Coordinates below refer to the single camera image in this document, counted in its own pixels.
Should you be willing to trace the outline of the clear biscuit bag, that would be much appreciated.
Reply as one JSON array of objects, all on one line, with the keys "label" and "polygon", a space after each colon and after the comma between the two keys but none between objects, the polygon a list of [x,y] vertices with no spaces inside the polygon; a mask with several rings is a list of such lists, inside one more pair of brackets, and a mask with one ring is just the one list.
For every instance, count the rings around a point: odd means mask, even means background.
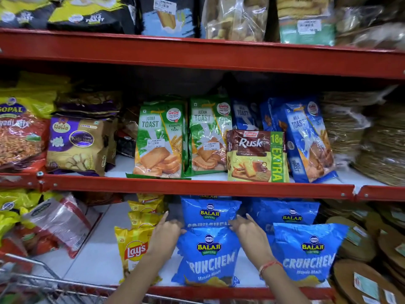
[{"label": "clear biscuit bag", "polygon": [[264,41],[269,0],[200,0],[200,37]]}]

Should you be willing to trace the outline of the blue chips packet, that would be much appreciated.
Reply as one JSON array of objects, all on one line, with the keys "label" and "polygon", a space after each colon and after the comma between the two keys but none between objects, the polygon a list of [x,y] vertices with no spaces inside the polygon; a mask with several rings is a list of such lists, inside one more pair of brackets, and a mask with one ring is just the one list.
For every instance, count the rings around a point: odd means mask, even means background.
[{"label": "blue chips packet", "polygon": [[247,213],[267,234],[270,245],[275,239],[274,223],[312,225],[320,202],[303,199],[252,198]]},{"label": "blue chips packet", "polygon": [[200,199],[181,196],[184,224],[187,229],[195,227],[224,227],[236,218],[242,204],[232,199]]},{"label": "blue chips packet", "polygon": [[342,224],[274,223],[273,255],[297,286],[317,286],[327,280],[349,227]]},{"label": "blue chips packet", "polygon": [[183,258],[171,281],[181,285],[234,287],[240,250],[237,235],[228,227],[195,227],[180,235],[178,254]]}]

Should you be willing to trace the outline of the blue and black snack packet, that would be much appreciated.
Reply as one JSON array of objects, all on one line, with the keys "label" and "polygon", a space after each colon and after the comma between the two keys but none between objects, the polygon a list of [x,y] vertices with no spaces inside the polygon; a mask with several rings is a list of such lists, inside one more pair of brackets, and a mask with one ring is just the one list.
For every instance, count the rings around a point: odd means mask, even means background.
[{"label": "blue and black snack packet", "polygon": [[140,34],[145,36],[196,38],[198,0],[138,0]]}]

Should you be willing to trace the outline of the purple and gold toast packet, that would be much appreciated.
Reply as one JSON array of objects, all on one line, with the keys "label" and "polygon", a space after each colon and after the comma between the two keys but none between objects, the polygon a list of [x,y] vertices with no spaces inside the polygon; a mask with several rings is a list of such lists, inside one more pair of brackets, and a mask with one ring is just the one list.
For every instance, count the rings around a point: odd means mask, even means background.
[{"label": "purple and gold toast packet", "polygon": [[117,118],[54,115],[50,123],[47,171],[104,176],[115,166],[117,129]]}]

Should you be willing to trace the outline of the person's right hand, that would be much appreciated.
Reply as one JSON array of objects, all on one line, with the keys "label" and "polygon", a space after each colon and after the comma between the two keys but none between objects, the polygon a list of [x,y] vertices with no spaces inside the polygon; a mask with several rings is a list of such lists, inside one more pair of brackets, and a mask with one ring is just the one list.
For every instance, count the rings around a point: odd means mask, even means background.
[{"label": "person's right hand", "polygon": [[239,232],[236,235],[247,258],[255,268],[260,270],[266,263],[276,261],[265,231],[254,219],[246,214],[246,217],[237,215],[235,220],[240,220]]}]

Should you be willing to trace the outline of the person's left hand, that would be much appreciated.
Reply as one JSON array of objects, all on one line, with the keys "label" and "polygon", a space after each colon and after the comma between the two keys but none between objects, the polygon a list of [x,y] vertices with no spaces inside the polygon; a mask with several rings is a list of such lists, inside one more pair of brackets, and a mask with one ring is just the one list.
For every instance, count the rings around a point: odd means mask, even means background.
[{"label": "person's left hand", "polygon": [[183,224],[178,220],[167,220],[168,215],[169,211],[166,211],[155,226],[146,253],[162,263],[171,258],[180,237],[177,230],[183,228]]}]

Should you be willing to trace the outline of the yellow snack bag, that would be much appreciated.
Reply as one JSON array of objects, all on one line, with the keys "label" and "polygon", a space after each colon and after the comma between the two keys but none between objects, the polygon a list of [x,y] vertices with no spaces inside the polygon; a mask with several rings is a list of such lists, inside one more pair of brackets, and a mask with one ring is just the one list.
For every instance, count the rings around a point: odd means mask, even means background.
[{"label": "yellow snack bag", "polygon": [[0,246],[2,238],[17,223],[21,223],[27,229],[38,230],[30,219],[23,219],[23,215],[28,214],[36,207],[40,200],[44,202],[55,198],[61,200],[64,193],[47,191],[41,193],[38,190],[28,189],[1,189],[0,190]]}]

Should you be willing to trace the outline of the blue toast packet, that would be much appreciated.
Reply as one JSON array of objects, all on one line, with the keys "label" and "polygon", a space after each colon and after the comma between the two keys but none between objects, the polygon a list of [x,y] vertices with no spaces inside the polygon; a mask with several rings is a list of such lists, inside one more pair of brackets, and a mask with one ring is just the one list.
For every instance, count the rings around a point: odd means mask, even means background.
[{"label": "blue toast packet", "polygon": [[262,130],[258,105],[249,100],[232,98],[232,128],[240,130]]},{"label": "blue toast packet", "polygon": [[285,133],[287,159],[296,183],[322,183],[337,177],[319,97],[272,97],[259,105],[264,130]]}]

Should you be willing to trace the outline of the green-label rusk pack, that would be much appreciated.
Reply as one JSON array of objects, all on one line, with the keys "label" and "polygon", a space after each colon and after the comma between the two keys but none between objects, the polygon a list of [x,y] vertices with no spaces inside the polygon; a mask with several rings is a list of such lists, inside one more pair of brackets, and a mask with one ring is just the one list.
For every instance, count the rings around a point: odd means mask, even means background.
[{"label": "green-label rusk pack", "polygon": [[276,0],[280,41],[335,45],[334,0]]}]

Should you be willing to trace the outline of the person's right forearm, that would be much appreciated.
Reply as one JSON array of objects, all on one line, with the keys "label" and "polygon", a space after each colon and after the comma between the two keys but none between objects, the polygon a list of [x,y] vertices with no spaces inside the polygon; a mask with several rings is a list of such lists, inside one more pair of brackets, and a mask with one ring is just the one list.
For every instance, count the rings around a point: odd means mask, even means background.
[{"label": "person's right forearm", "polygon": [[263,265],[260,274],[274,295],[277,304],[311,304],[287,276],[282,265],[276,261]]}]

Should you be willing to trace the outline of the green toast packet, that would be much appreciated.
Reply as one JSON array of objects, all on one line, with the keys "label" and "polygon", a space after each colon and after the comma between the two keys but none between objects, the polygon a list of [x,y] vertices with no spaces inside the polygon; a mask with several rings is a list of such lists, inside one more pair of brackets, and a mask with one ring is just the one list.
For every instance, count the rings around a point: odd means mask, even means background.
[{"label": "green toast packet", "polygon": [[180,179],[188,158],[185,105],[165,100],[140,106],[134,169],[128,178]]},{"label": "green toast packet", "polygon": [[223,95],[191,98],[189,108],[190,175],[226,171],[226,134],[232,129],[230,99]]}]

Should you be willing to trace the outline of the black and yellow chips packet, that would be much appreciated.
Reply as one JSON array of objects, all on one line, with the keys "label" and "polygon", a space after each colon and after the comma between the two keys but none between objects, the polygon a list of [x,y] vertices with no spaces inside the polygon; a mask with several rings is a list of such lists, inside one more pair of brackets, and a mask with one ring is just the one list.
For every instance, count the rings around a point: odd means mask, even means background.
[{"label": "black and yellow chips packet", "polygon": [[135,0],[60,0],[48,30],[110,34],[136,33]]},{"label": "black and yellow chips packet", "polygon": [[58,0],[0,0],[0,28],[45,30]]}]

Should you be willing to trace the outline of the red metal shelf rack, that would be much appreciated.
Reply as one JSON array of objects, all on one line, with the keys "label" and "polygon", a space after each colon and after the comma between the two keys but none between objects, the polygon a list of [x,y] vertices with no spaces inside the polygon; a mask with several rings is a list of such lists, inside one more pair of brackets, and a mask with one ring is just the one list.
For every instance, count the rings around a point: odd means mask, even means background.
[{"label": "red metal shelf rack", "polygon": [[405,83],[405,51],[0,29],[0,61],[73,62],[358,77]]}]

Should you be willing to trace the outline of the person's left forearm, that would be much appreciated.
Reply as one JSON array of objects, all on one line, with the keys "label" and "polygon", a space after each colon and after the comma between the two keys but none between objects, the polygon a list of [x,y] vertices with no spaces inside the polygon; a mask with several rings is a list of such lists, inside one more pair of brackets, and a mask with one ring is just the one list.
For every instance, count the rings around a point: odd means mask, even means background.
[{"label": "person's left forearm", "polygon": [[104,304],[142,304],[145,294],[170,255],[148,252]]}]

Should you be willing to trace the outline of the metal shopping cart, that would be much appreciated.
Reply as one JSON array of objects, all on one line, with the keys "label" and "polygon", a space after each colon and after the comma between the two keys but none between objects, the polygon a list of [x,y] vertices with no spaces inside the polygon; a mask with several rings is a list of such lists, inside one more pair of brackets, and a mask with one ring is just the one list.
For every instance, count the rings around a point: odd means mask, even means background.
[{"label": "metal shopping cart", "polygon": [[100,270],[84,265],[81,258],[68,260],[50,255],[28,258],[12,254],[0,257],[1,304],[205,304],[206,287],[148,287],[140,300],[134,291],[113,299],[119,286],[97,282]]}]

